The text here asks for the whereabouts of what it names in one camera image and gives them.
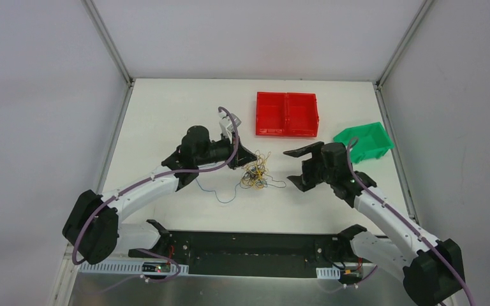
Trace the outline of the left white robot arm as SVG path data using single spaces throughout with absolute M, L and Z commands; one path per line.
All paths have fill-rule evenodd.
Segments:
M 78 196 L 62 230 L 73 245 L 74 263 L 94 265 L 116 250 L 145 249 L 154 258 L 163 257 L 169 241 L 158 229 L 148 222 L 124 224 L 124 220 L 154 200 L 180 191 L 207 172 L 208 164 L 234 170 L 256 160 L 235 133 L 212 141 L 206 127 L 190 127 L 176 150 L 140 181 L 107 194 L 89 189 Z

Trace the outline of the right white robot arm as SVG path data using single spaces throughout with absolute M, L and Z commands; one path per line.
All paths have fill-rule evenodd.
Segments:
M 470 305 L 475 299 L 466 284 L 460 246 L 451 239 L 440 240 L 392 206 L 377 183 L 366 173 L 355 171 L 351 153 L 359 139 L 348 144 L 316 142 L 285 151 L 286 156 L 301 157 L 302 173 L 289 180 L 302 192 L 321 183 L 330 185 L 334 194 L 366 216 L 387 237 L 379 241 L 368 230 L 349 232 L 337 243 L 337 254 L 345 261 L 366 259 L 399 280 L 416 305 L 440 305 L 464 291 Z

